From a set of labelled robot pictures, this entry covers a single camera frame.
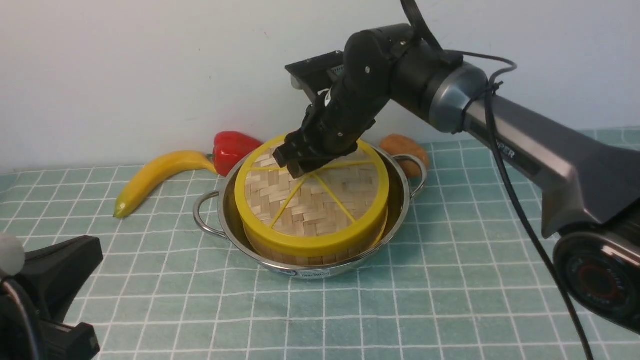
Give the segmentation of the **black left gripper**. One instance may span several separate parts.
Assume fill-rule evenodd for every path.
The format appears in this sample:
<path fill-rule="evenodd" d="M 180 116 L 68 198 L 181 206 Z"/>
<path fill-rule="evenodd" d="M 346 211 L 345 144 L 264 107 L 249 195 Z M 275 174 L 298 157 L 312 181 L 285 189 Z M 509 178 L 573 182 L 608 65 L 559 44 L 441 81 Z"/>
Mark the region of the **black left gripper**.
<path fill-rule="evenodd" d="M 101 350 L 94 326 L 64 321 L 103 258 L 100 239 L 91 235 L 33 251 L 2 235 L 1 358 L 94 359 Z"/>

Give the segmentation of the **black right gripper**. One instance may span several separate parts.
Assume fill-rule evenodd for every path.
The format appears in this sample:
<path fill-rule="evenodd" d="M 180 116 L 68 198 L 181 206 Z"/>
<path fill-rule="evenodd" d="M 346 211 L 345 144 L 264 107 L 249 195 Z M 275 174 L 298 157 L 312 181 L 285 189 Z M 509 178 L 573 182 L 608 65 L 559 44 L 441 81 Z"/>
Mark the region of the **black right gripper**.
<path fill-rule="evenodd" d="M 354 153 L 390 100 L 390 79 L 397 44 L 409 42 L 411 29 L 369 29 L 350 36 L 343 50 L 343 71 L 330 91 L 307 109 L 298 130 L 274 151 L 279 167 L 299 179 L 335 159 Z"/>

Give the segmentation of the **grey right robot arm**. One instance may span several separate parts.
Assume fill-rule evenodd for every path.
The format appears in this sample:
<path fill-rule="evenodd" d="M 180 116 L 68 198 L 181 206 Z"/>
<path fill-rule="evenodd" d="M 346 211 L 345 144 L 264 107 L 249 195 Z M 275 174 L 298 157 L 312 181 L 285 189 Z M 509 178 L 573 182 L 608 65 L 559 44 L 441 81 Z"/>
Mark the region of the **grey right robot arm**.
<path fill-rule="evenodd" d="M 444 50 L 423 24 L 362 30 L 343 51 L 288 64 L 311 100 L 276 162 L 299 178 L 354 153 L 395 101 L 435 130 L 466 132 L 542 193 L 541 234 L 560 239 L 551 274 L 585 309 L 639 332 L 640 155 L 496 95 L 498 84 Z"/>

